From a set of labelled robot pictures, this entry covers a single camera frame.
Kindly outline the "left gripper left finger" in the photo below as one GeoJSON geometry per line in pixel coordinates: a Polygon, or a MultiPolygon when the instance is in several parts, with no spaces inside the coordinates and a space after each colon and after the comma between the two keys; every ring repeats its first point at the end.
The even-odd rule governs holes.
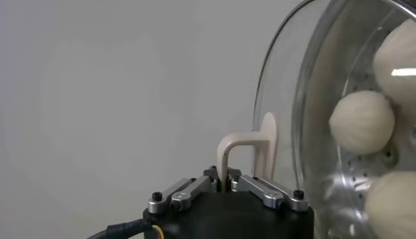
{"type": "Polygon", "coordinates": [[[209,167],[198,178],[182,178],[162,192],[153,192],[148,199],[150,214],[173,214],[189,210],[203,194],[218,193],[221,189],[216,167],[209,167]]]}

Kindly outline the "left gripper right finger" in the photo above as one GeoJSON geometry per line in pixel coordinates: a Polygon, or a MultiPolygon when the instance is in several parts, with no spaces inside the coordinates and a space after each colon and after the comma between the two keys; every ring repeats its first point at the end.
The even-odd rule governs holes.
{"type": "Polygon", "coordinates": [[[308,210],[308,202],[302,190],[291,190],[262,177],[243,175],[240,170],[233,168],[228,169],[228,179],[232,192],[251,193],[267,208],[278,209],[287,205],[293,211],[308,210]]]}

